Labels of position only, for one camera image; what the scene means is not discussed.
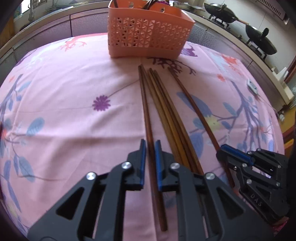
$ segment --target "black wok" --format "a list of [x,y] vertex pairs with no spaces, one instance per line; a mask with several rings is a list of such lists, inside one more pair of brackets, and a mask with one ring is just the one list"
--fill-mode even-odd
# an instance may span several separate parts
[[233,23],[234,21],[239,21],[241,23],[244,23],[244,24],[248,24],[246,23],[245,21],[242,21],[240,19],[238,19],[238,17],[234,14],[233,11],[231,11],[226,4],[216,4],[216,3],[211,3],[211,4],[208,4],[208,3],[204,3],[205,5],[205,10],[221,19],[223,22],[226,22],[226,23]]
[[269,33],[268,28],[265,28],[263,33],[261,33],[258,29],[252,27],[251,25],[246,25],[246,32],[250,38],[249,41],[252,41],[254,44],[256,44],[264,53],[268,55],[277,53],[276,47],[266,37]]

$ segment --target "floral tablecloth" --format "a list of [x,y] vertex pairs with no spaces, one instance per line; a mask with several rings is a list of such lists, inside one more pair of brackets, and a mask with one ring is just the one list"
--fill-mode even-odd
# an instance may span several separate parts
[[[160,74],[190,135],[204,172],[227,183],[215,149],[184,94],[178,75],[220,145],[284,153],[268,99],[247,89],[256,81],[237,59],[187,42],[175,61],[111,59],[107,35],[60,40],[29,52],[0,88],[0,174],[3,204],[19,230],[28,229],[89,171],[102,174],[126,160],[145,138],[138,65]],[[170,148],[148,96],[154,139]],[[169,231],[153,212],[146,166],[145,187],[126,196],[124,240],[177,240],[174,194],[164,196]]]

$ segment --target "orange plastic basket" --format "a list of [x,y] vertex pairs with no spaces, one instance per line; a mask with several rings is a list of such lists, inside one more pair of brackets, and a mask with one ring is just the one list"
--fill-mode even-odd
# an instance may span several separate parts
[[194,20],[182,10],[155,3],[142,9],[142,0],[113,0],[109,3],[108,47],[112,58],[156,57],[176,59],[193,27]]

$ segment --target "wooden chopstick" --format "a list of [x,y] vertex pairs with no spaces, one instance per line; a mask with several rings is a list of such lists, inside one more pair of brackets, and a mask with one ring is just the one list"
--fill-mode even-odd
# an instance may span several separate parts
[[[185,94],[185,96],[187,97],[188,101],[190,102],[192,108],[194,109],[195,113],[197,114],[197,116],[199,117],[200,121],[202,122],[206,132],[208,133],[210,140],[212,141],[214,148],[216,149],[216,151],[220,150],[220,146],[218,144],[218,141],[216,140],[211,128],[209,127],[207,121],[205,120],[203,114],[201,113],[201,111],[199,110],[198,106],[196,105],[196,103],[194,102],[194,100],[192,99],[191,95],[189,94],[189,92],[186,90],[186,88],[184,87],[184,85],[182,84],[182,82],[179,80],[178,76],[176,75],[176,73],[170,68],[168,67],[168,70],[170,71],[170,73],[172,74],[172,76],[174,77],[174,79],[177,81],[177,83],[179,84],[180,88],[182,89],[182,92]],[[227,167],[225,162],[221,162],[221,165],[226,173],[226,176],[228,178],[229,184],[230,186],[233,188],[235,186],[234,184],[234,180],[233,177],[231,175],[231,172],[229,170],[229,168]]]
[[139,69],[141,95],[142,95],[142,102],[143,102],[146,139],[147,139],[148,153],[149,153],[148,165],[149,165],[150,183],[152,187],[152,198],[153,198],[154,204],[156,205],[156,210],[158,213],[158,219],[160,223],[160,229],[161,231],[164,232],[168,230],[168,223],[167,223],[167,218],[165,214],[163,196],[162,196],[162,193],[158,190],[158,185],[157,185],[154,140],[152,135],[152,128],[151,128],[149,108],[148,108],[146,92],[145,92],[145,85],[143,81],[143,72],[140,66],[138,67],[138,69]]
[[155,92],[155,89],[154,89],[153,84],[151,82],[151,79],[148,76],[148,74],[147,74],[146,70],[144,69],[143,65],[141,65],[141,69],[142,69],[142,73],[143,73],[143,79],[147,82],[149,91],[151,93],[154,104],[156,106],[156,110],[157,110],[159,118],[160,118],[160,121],[161,121],[161,123],[163,125],[163,129],[165,131],[165,134],[166,134],[166,137],[168,139],[170,148],[172,150],[174,159],[175,159],[176,162],[181,163],[181,157],[180,157],[179,151],[177,149],[176,143],[174,141],[173,134],[172,134],[171,129],[170,129],[169,125],[168,125],[168,120],[167,120],[167,118],[166,118],[166,116],[164,114],[163,108],[162,108],[162,106],[160,104],[160,101],[159,101],[157,95],[156,95],[156,92]]
[[187,133],[187,131],[185,129],[185,126],[184,126],[184,124],[183,124],[183,122],[182,122],[182,120],[181,120],[181,118],[180,118],[180,116],[178,114],[178,111],[175,108],[175,105],[174,105],[172,99],[170,98],[170,95],[169,95],[168,91],[166,90],[166,88],[165,88],[163,82],[161,81],[161,78],[160,78],[160,76],[159,76],[159,74],[157,73],[156,70],[154,70],[154,75],[155,75],[155,77],[157,79],[157,82],[160,85],[161,90],[164,93],[164,96],[167,99],[168,106],[171,108],[173,116],[176,119],[177,125],[179,126],[179,129],[180,129],[180,132],[181,132],[180,135],[183,137],[182,139],[184,140],[184,141],[182,140],[183,147],[184,147],[185,152],[187,154],[187,157],[189,159],[189,163],[190,163],[190,161],[193,162],[193,163],[190,163],[193,166],[192,171],[195,172],[195,173],[198,173],[200,175],[204,175],[204,172],[202,170],[202,166],[201,166],[201,164],[200,164],[200,162],[198,160],[198,157],[196,155],[196,152],[194,150],[192,142],[191,142],[191,140],[190,140],[190,138],[188,136],[188,133]]
[[180,139],[179,133],[178,133],[178,131],[176,129],[176,126],[174,124],[173,118],[170,115],[169,109],[168,109],[168,107],[167,107],[167,105],[166,105],[166,103],[164,101],[164,98],[161,95],[161,92],[160,92],[160,90],[159,90],[159,88],[158,88],[158,86],[156,84],[156,81],[155,81],[155,79],[153,77],[153,74],[151,72],[149,72],[149,75],[148,76],[149,76],[149,79],[150,79],[150,81],[151,81],[151,83],[152,83],[152,85],[154,87],[154,90],[156,92],[156,95],[158,97],[159,103],[160,103],[160,105],[162,107],[162,110],[164,112],[164,115],[165,115],[165,117],[167,119],[167,124],[168,124],[168,126],[169,126],[169,128],[171,130],[172,135],[173,135],[173,141],[176,143],[178,152],[180,154],[181,163],[185,167],[191,169],[190,168],[189,161],[188,161],[187,156],[186,156],[186,153],[184,151],[183,144],[182,144],[182,141]]

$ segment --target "metal bolt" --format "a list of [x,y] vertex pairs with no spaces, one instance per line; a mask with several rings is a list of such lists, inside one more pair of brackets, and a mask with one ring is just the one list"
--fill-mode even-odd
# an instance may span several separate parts
[[93,180],[95,178],[96,178],[96,174],[94,172],[89,172],[88,174],[86,174],[87,180]]
[[126,162],[121,164],[121,167],[123,169],[129,169],[129,168],[131,168],[131,163],[129,161],[126,161]]
[[173,169],[173,170],[176,170],[180,167],[180,164],[178,162],[173,162],[171,165],[170,165],[170,168]]
[[205,178],[208,179],[208,180],[213,180],[215,178],[215,174],[212,173],[212,172],[208,172],[206,175],[205,175]]

